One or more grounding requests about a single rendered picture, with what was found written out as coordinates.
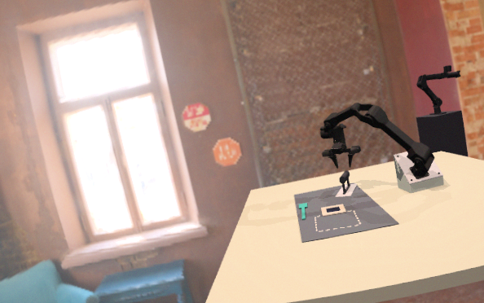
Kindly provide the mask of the cream tile with dark blue rectangle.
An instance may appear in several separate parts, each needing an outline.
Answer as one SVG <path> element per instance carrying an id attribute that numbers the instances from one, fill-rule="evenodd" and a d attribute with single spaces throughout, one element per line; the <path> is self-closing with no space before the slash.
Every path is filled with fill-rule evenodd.
<path id="1" fill-rule="evenodd" d="M 333 205 L 332 207 L 321 208 L 323 216 L 345 213 L 345 207 L 343 204 Z"/>

